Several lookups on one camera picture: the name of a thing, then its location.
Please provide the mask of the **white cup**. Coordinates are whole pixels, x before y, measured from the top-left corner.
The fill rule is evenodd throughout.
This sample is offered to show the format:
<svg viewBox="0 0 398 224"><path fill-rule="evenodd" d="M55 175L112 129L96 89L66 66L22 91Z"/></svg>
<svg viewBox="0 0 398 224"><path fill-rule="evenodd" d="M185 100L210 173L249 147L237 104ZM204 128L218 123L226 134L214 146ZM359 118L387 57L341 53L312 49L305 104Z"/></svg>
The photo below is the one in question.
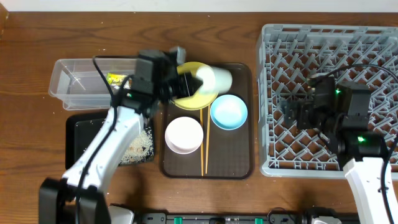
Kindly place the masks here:
<svg viewBox="0 0 398 224"><path fill-rule="evenodd" d="M203 65L197 69L196 78L203 82L198 89L201 94L226 93L233 82L230 71L208 65Z"/></svg>

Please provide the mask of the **green orange snack wrapper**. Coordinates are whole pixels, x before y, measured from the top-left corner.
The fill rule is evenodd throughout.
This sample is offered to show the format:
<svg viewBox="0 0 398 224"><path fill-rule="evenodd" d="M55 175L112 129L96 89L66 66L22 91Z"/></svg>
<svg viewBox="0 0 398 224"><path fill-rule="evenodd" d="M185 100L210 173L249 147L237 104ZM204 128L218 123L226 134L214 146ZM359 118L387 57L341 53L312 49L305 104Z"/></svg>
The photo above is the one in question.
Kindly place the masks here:
<svg viewBox="0 0 398 224"><path fill-rule="evenodd" d="M128 75L125 75L125 74L108 73L106 76L106 79L111 87L118 89L118 88L120 88L124 79L127 77L128 77Z"/></svg>

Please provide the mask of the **light blue bowl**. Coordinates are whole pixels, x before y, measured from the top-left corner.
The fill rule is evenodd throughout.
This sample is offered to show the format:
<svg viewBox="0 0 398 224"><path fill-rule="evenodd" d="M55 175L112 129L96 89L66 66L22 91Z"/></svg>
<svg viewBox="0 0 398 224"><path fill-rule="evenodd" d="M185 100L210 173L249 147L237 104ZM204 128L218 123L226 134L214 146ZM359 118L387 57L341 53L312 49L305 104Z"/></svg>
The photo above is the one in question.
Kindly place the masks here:
<svg viewBox="0 0 398 224"><path fill-rule="evenodd" d="M211 104L210 118L217 127L231 131L240 128L248 118L245 102L236 95L222 95Z"/></svg>

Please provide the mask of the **pink white bowl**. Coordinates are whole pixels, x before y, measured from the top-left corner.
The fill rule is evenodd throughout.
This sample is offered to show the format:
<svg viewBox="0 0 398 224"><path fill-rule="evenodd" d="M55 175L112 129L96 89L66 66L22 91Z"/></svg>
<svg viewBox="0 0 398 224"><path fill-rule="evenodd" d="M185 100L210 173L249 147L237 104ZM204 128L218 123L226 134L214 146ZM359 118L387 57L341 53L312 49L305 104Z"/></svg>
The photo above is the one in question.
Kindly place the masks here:
<svg viewBox="0 0 398 224"><path fill-rule="evenodd" d="M165 129L165 143L177 154L190 154L196 151L203 142L201 124L187 116L175 118Z"/></svg>

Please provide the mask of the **rice food scraps pile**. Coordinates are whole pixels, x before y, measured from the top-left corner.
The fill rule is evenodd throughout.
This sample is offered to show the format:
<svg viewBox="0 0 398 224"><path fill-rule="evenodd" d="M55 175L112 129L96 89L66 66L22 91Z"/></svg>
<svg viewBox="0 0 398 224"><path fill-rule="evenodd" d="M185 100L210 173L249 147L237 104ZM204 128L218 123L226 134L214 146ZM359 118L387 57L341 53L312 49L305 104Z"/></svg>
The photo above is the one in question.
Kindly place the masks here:
<svg viewBox="0 0 398 224"><path fill-rule="evenodd" d="M119 165L125 166L148 162L153 160L154 154L153 130L150 126L146 126L140 136L130 143Z"/></svg>

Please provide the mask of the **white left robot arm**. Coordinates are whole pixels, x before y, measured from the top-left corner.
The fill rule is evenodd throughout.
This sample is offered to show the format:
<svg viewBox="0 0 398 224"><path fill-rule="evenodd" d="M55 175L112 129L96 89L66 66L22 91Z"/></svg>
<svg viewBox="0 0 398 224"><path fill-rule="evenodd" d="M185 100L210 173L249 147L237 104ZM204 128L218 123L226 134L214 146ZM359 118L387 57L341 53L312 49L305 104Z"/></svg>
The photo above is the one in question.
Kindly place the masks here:
<svg viewBox="0 0 398 224"><path fill-rule="evenodd" d="M134 212L107 205L105 193L130 143L159 103L194 95L203 82L192 72L178 73L173 56L143 56L118 91L86 151L60 180L47 178L39 189L39 223L133 223Z"/></svg>

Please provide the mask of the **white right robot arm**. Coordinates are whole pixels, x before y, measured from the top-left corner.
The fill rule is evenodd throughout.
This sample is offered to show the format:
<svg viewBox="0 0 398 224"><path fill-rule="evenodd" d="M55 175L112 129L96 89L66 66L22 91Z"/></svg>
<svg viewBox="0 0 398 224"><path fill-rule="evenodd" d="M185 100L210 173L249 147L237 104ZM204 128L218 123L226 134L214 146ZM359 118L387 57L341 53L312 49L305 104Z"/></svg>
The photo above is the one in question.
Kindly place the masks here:
<svg viewBox="0 0 398 224"><path fill-rule="evenodd" d="M317 129L337 156L354 195L361 223L397 223L397 199L389 160L394 147L369 130L369 87L336 82L331 75L309 80L311 100L281 104L284 122L297 129Z"/></svg>

